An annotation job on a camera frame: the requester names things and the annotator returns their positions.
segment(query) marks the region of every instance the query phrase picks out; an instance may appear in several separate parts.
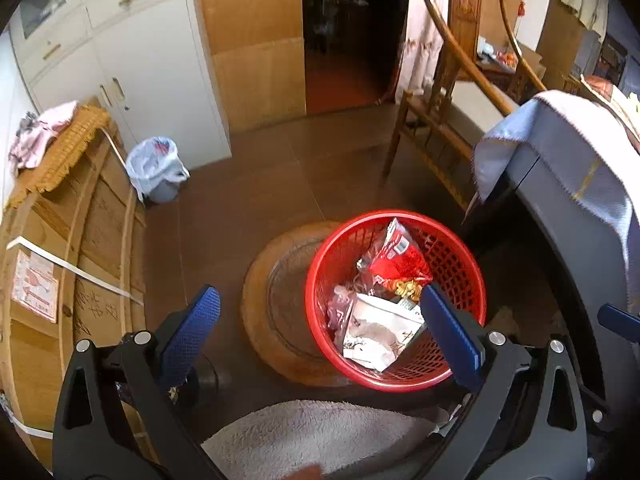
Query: white plastic bag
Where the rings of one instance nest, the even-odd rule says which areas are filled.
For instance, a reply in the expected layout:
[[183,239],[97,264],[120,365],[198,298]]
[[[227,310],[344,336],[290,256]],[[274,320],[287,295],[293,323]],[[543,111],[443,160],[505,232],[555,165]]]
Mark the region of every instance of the white plastic bag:
[[161,182],[184,182],[189,171],[178,158],[178,147],[168,137],[151,137],[140,142],[127,157],[127,173],[142,201]]

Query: white fluffy rug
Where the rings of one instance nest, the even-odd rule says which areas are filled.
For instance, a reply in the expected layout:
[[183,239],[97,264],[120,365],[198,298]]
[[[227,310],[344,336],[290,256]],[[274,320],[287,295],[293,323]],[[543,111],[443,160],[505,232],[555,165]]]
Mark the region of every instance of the white fluffy rug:
[[437,421],[343,402],[292,400],[229,424],[202,448],[230,480],[279,480],[306,465],[324,474],[347,466],[367,474],[406,456],[449,420]]

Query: round wooden board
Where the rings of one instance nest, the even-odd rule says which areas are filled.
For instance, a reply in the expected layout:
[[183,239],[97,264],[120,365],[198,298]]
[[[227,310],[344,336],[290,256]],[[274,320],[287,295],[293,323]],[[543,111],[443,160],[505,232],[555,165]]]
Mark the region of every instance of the round wooden board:
[[258,355],[288,380],[308,386],[350,381],[322,355],[305,315],[306,272],[337,222],[309,224],[270,242],[242,289],[242,321]]

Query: chair leg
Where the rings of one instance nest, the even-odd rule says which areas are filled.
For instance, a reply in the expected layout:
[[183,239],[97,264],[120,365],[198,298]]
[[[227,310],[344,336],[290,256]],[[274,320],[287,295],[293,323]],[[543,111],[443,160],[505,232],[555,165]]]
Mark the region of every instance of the chair leg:
[[398,116],[396,117],[396,125],[394,126],[394,132],[391,135],[391,142],[389,143],[389,150],[386,152],[385,165],[382,168],[382,178],[386,178],[391,171],[391,166],[396,158],[396,152],[398,151],[398,144],[400,143],[400,128],[404,127],[407,114],[409,113],[409,92],[404,92],[400,107],[398,108]]

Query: curtain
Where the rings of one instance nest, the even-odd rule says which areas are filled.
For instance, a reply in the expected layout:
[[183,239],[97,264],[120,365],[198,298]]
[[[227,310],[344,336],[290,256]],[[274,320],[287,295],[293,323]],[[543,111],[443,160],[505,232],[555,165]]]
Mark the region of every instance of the curtain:
[[[449,0],[435,0],[442,17],[447,20]],[[396,103],[405,89],[416,90],[433,83],[442,37],[427,10],[424,0],[409,0],[406,35],[396,86]]]

